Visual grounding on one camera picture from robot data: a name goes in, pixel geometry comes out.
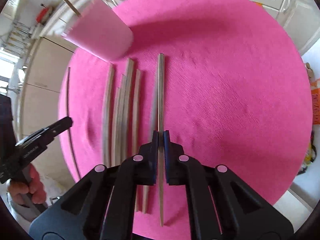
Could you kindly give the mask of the person's left hand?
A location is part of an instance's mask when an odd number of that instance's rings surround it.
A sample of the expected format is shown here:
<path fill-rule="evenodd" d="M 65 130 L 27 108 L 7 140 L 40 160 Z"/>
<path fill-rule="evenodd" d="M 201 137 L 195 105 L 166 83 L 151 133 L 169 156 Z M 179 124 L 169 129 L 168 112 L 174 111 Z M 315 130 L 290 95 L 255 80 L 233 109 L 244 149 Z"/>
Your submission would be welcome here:
<path fill-rule="evenodd" d="M 27 184 L 22 183 L 20 181 L 10 180 L 7 183 L 7 191 L 10 194 L 12 200 L 19 205 L 26 205 L 22 195 L 31 193 L 32 194 L 32 202 L 34 204 L 43 204 L 46 202 L 47 194 L 44 190 L 44 185 L 40 181 L 40 175 L 37 172 L 36 168 L 30 164 L 29 165 L 29 176 L 31 178 L 31 182 Z"/>

